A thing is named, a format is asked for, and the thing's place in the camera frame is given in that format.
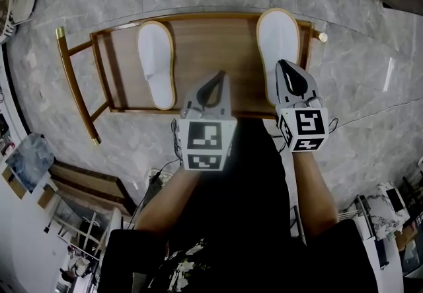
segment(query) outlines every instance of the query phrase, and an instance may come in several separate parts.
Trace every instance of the forearm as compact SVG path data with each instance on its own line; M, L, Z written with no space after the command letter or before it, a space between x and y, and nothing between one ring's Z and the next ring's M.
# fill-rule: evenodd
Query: forearm
M135 229L150 231L158 237L165 236L178 221L199 176L200 172L186 171L180 167L167 185L141 211Z
M338 223L331 193L311 152L293 153L299 214L305 236L313 238Z

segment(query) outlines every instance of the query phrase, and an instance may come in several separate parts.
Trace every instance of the white shoe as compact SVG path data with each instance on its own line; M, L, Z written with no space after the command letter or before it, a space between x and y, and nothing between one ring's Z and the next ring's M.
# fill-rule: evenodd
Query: white shoe
M157 21L143 23L138 32L138 54L154 105L168 110L176 102L173 80L173 41Z
M279 103L276 87L276 63L281 59L298 63L298 24L284 9L267 10L257 22L257 43L266 77L267 100L276 106Z

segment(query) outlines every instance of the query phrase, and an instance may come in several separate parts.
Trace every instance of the white marker cube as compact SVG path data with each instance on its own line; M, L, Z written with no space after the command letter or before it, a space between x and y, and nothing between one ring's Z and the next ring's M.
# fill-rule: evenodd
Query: white marker cube
M225 166L237 120L180 119L179 139L184 168L221 171Z
M318 151L329 136L327 108L276 107L278 127L291 152Z

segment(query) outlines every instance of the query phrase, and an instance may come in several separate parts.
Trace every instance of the black sleeve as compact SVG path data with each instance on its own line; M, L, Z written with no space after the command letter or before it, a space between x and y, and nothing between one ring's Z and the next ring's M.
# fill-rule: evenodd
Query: black sleeve
M325 292L377 293L377 282L353 220L344 220L307 243L313 279Z
M98 293L131 293L132 273L151 276L165 258L165 244L145 231L114 230L104 254Z

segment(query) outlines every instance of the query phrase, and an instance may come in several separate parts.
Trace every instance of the gray marble floor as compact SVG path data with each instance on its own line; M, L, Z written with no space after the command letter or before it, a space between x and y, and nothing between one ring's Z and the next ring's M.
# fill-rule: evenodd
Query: gray marble floor
M174 159L172 117L102 114L96 127L103 143L94 146L67 85L54 30L64 26L72 46L95 29L147 15L270 7L328 34L326 44L313 43L310 71L330 116L339 118L315 154L336 201L343 205L378 182L408 175L423 154L423 18L384 9L378 0L38 0L35 20L8 44L25 117L58 159L120 177L139 200L148 170ZM92 55L76 55L73 63L92 111L104 101ZM273 122L266 125L275 132ZM282 159L295 202L292 158L284 151Z

